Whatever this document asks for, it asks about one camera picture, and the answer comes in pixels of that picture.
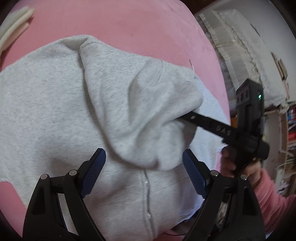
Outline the right hand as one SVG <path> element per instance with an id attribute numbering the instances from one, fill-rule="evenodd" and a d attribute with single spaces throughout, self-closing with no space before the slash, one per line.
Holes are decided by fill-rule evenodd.
<path id="1" fill-rule="evenodd" d="M 221 168 L 220 173 L 229 178 L 234 178 L 234 171 L 236 165 L 234 163 L 236 152 L 233 148 L 226 146 L 221 151 Z M 254 189 L 260 182 L 261 179 L 261 163 L 260 161 L 251 162 L 241 174 L 246 175 L 249 182 Z"/>

